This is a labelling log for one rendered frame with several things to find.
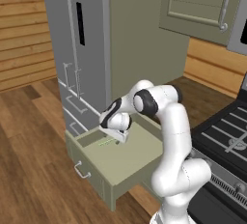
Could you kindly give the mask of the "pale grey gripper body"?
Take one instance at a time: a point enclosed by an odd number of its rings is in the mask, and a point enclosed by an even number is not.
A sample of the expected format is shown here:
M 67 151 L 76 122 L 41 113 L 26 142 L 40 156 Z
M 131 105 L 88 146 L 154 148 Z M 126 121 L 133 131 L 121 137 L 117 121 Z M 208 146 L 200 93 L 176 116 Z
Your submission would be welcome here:
M 128 130 L 115 130 L 115 129 L 110 129 L 110 128 L 105 128 L 103 130 L 104 133 L 110 135 L 117 141 L 121 143 L 125 143 L 128 138 L 129 131 Z

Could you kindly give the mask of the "green straw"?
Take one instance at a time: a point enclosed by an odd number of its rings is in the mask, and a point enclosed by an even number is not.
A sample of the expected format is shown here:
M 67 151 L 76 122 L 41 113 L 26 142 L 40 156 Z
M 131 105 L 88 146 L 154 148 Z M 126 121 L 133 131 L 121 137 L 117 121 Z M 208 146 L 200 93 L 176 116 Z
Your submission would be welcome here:
M 110 140 L 103 141 L 103 142 L 99 143 L 98 145 L 99 146 L 106 146 L 106 145 L 109 145 L 110 143 L 115 143 L 115 142 L 117 142 L 116 139 L 110 139 Z

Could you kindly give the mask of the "olive green open drawer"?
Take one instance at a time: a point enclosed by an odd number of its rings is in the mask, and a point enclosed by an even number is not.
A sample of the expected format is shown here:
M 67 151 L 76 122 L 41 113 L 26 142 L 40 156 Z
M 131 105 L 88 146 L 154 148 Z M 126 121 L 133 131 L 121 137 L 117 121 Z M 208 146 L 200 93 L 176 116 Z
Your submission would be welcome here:
M 116 200 L 129 189 L 151 177 L 162 156 L 161 127 L 149 118 L 135 114 L 125 143 L 98 144 L 113 139 L 97 127 L 73 137 L 65 132 L 73 166 L 82 161 L 80 170 L 92 176 L 90 182 L 107 207 L 114 211 Z

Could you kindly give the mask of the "black and silver stove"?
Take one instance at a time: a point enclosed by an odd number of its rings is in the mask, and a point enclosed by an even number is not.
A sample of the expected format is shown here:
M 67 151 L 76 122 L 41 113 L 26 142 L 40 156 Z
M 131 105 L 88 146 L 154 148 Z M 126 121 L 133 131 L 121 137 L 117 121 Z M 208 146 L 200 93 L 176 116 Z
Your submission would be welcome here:
M 236 99 L 192 129 L 192 155 L 211 164 L 211 179 L 193 205 L 203 201 L 200 224 L 247 224 L 247 72 Z M 234 185 L 246 185 L 236 193 Z

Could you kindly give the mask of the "olive green wall cupboard door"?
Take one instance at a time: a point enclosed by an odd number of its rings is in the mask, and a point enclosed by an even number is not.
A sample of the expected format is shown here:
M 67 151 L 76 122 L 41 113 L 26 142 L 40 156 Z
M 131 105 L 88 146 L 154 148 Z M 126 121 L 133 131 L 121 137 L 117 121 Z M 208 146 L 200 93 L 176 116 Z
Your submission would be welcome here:
M 224 21 L 228 30 L 219 29 L 224 0 L 161 0 L 159 27 L 200 40 L 227 45 L 240 0 L 229 0 Z

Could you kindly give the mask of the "olive green tall cupboard panel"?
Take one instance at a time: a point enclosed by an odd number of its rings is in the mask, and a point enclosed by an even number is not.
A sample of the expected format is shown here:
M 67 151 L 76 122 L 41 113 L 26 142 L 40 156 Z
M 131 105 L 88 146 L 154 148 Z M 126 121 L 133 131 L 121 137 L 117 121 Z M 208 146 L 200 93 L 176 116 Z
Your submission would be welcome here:
M 112 98 L 141 79 L 158 85 L 183 75 L 189 38 L 159 27 L 161 0 L 110 0 Z

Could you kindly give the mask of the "grey microwave oven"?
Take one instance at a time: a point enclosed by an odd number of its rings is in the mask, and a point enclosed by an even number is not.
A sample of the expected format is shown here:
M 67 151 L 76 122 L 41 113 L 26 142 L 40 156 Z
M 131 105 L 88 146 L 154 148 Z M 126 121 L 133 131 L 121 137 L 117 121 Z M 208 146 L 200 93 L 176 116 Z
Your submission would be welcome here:
M 247 8 L 237 11 L 227 49 L 247 56 Z

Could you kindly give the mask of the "dark stove knob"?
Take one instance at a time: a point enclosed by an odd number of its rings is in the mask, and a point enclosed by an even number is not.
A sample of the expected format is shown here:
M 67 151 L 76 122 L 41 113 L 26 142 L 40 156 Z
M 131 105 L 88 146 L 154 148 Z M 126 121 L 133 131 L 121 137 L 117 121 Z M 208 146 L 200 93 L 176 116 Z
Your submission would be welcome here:
M 235 192 L 238 193 L 244 193 L 246 190 L 246 185 L 242 182 L 238 182 L 234 185 Z

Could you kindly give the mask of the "grey fridge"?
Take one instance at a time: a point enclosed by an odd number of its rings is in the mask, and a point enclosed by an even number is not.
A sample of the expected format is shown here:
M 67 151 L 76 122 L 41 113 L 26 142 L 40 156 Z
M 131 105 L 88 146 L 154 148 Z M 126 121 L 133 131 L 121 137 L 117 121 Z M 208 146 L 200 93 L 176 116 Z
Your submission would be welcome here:
M 66 130 L 77 122 L 87 130 L 99 125 L 111 101 L 109 0 L 44 0 L 55 58 Z M 69 67 L 68 90 L 63 63 Z M 88 110 L 79 114 L 66 97 L 77 98 L 75 70 L 80 71 L 81 96 Z

